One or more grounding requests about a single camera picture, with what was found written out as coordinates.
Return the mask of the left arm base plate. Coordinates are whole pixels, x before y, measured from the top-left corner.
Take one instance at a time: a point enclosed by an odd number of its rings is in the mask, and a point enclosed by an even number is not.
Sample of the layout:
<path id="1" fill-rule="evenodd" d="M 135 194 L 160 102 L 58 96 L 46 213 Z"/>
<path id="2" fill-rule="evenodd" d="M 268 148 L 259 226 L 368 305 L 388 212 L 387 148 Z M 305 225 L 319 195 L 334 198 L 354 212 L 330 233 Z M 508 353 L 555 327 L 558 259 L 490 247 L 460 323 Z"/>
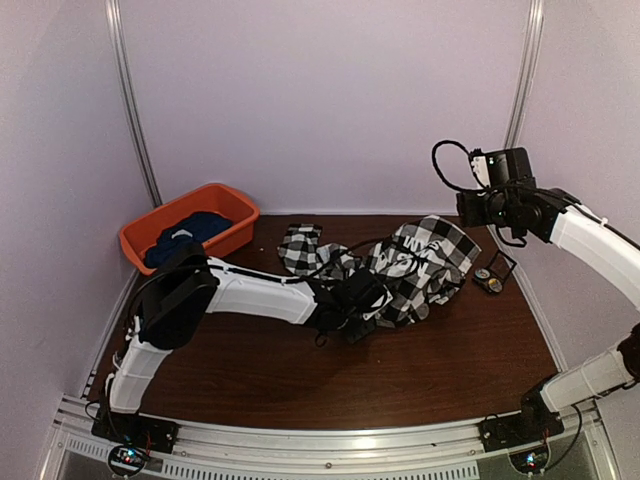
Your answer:
<path id="1" fill-rule="evenodd" d="M 96 437 L 166 454 L 173 452 L 178 431 L 173 421 L 120 413 L 100 413 L 91 428 Z"/>

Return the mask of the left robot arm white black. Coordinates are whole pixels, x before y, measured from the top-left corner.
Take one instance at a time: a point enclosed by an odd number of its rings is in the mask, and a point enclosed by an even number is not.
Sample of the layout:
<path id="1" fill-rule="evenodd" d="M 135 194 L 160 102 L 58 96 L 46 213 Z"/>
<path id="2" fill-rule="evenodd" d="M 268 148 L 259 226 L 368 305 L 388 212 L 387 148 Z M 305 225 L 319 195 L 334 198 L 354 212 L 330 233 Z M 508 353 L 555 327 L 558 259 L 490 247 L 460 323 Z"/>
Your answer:
<path id="1" fill-rule="evenodd" d="M 155 373 L 207 314 L 260 316 L 320 333 L 370 326 L 390 300 L 367 269 L 342 280 L 285 277 L 232 265 L 191 244 L 158 267 L 132 302 L 122 352 L 105 382 L 106 429 L 123 444 L 144 433 L 138 415 Z"/>

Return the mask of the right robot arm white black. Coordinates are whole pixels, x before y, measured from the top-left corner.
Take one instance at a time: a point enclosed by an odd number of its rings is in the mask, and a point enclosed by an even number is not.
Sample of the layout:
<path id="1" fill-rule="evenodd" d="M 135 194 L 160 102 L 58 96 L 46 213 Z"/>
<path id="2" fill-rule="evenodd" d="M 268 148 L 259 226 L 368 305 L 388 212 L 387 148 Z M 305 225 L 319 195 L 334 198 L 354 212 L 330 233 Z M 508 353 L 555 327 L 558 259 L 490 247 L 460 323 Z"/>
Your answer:
<path id="1" fill-rule="evenodd" d="M 537 186 L 523 148 L 484 153 L 469 163 L 479 186 L 457 193 L 458 214 L 469 227 L 508 228 L 523 241 L 529 234 L 590 266 L 633 305 L 639 303 L 639 246 L 561 189 Z M 519 440 L 535 440 L 551 424 L 551 414 L 584 400 L 639 382 L 639 330 L 615 346 L 533 389 L 523 412 L 513 419 Z"/>

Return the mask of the black white checkered shirt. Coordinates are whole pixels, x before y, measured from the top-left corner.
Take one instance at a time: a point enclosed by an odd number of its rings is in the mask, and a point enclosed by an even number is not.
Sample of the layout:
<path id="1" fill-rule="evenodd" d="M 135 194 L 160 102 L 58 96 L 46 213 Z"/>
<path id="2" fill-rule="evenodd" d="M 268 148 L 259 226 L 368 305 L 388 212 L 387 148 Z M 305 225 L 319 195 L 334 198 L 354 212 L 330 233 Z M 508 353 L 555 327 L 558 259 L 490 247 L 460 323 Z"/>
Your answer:
<path id="1" fill-rule="evenodd" d="M 363 268 L 393 295 L 380 310 L 376 324 L 404 327 L 426 320 L 433 303 L 443 305 L 462 288 L 481 247 L 460 227 L 435 215 L 406 222 L 392 234 L 365 243 L 371 249 L 357 255 L 356 246 L 320 242 L 322 227 L 288 226 L 277 252 L 283 266 L 300 277 L 337 283 Z"/>

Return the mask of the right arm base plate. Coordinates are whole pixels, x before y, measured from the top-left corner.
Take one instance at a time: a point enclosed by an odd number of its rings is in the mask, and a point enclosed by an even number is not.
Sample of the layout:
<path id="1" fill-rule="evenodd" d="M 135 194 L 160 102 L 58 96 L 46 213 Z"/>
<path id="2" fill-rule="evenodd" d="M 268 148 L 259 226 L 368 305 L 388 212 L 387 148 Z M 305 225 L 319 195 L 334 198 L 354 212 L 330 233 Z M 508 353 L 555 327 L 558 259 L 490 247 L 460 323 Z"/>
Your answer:
<path id="1" fill-rule="evenodd" d="M 538 422 L 527 418 L 522 412 L 504 416 L 491 414 L 478 424 L 478 429 L 485 452 L 543 443 L 565 430 L 557 414 Z"/>

